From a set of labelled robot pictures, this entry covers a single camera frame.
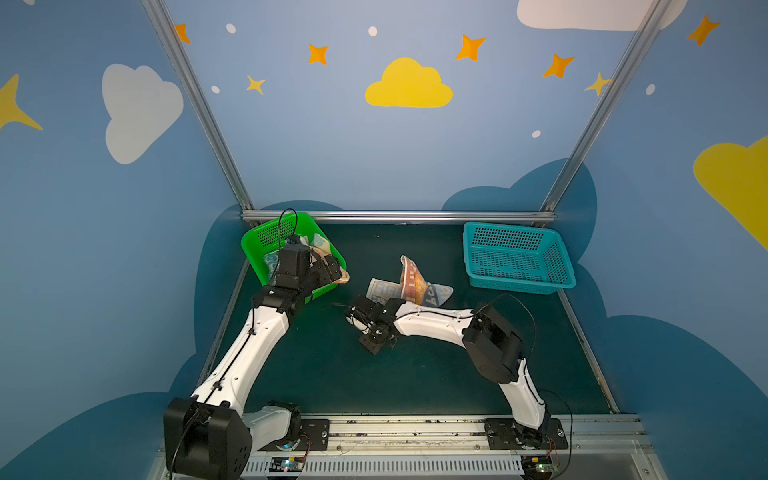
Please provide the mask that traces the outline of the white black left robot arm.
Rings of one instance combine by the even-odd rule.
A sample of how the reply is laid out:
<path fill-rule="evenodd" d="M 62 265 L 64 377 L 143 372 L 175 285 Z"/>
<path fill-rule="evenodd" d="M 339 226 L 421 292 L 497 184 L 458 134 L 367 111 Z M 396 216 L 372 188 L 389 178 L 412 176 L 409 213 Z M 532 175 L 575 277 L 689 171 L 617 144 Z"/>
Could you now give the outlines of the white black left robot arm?
<path fill-rule="evenodd" d="M 238 479 L 250 455 L 273 445 L 293 450 L 302 441 L 298 406 L 271 402 L 251 423 L 243 419 L 253 384 L 291 320 L 316 290 L 342 277 L 337 257 L 302 243 L 278 252 L 273 278 L 253 297 L 238 337 L 188 398 L 175 398 L 163 416 L 170 476 Z"/>

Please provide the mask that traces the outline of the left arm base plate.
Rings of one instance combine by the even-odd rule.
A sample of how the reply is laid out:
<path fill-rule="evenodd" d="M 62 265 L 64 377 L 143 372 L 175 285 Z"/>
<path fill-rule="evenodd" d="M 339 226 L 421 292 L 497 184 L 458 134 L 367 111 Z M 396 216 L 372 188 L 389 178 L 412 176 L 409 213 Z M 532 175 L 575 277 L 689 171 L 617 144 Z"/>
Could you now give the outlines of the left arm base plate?
<path fill-rule="evenodd" d="M 330 439 L 330 421 L 326 418 L 302 419 L 297 428 L 292 428 L 288 435 L 260 448 L 266 452 L 304 452 L 309 450 L 326 451 Z"/>

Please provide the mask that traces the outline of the orange bunny print towel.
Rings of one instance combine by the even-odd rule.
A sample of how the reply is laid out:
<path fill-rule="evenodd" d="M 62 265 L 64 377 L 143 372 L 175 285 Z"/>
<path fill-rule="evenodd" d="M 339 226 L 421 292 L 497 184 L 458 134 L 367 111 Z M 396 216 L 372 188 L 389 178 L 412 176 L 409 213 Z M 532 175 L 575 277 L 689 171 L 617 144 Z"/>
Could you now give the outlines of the orange bunny print towel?
<path fill-rule="evenodd" d="M 332 254 L 324 255 L 321 251 L 310 249 L 310 274 L 316 278 L 318 287 L 329 284 L 346 283 L 347 274 L 339 260 Z"/>

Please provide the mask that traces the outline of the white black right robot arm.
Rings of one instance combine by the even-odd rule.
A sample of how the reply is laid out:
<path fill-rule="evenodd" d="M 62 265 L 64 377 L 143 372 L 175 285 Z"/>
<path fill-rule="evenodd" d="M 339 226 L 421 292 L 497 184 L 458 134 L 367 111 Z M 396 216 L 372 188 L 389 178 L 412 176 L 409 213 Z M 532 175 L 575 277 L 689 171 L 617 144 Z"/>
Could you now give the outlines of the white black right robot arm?
<path fill-rule="evenodd" d="M 360 342 L 376 355 L 397 336 L 419 336 L 465 349 L 475 369 L 497 384 L 514 421 L 541 431 L 550 414 L 530 375 L 521 336 L 495 307 L 450 310 L 391 298 L 386 303 L 361 296 L 346 310 L 348 323 L 362 332 Z"/>

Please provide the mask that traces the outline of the rabbit letter print towel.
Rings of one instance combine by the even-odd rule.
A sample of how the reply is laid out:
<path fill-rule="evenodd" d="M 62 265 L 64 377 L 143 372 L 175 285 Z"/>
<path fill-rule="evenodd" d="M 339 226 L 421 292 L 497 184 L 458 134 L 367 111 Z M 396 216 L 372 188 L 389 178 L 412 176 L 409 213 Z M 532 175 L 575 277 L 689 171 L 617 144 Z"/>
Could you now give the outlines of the rabbit letter print towel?
<path fill-rule="evenodd" d="M 367 299 L 385 304 L 397 298 L 417 305 L 439 308 L 453 295 L 453 287 L 426 281 L 416 263 L 407 256 L 402 255 L 400 261 L 400 281 L 394 283 L 373 278 L 365 294 Z"/>

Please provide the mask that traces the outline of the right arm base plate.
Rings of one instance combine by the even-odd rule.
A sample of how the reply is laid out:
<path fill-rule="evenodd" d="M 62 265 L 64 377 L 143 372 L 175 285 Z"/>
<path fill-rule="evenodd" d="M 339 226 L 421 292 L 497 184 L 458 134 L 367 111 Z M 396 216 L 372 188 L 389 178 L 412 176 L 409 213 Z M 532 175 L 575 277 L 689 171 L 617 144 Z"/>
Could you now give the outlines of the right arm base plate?
<path fill-rule="evenodd" d="M 557 418 L 546 417 L 540 427 L 526 427 L 512 417 L 484 420 L 491 450 L 568 449 L 568 435 Z"/>

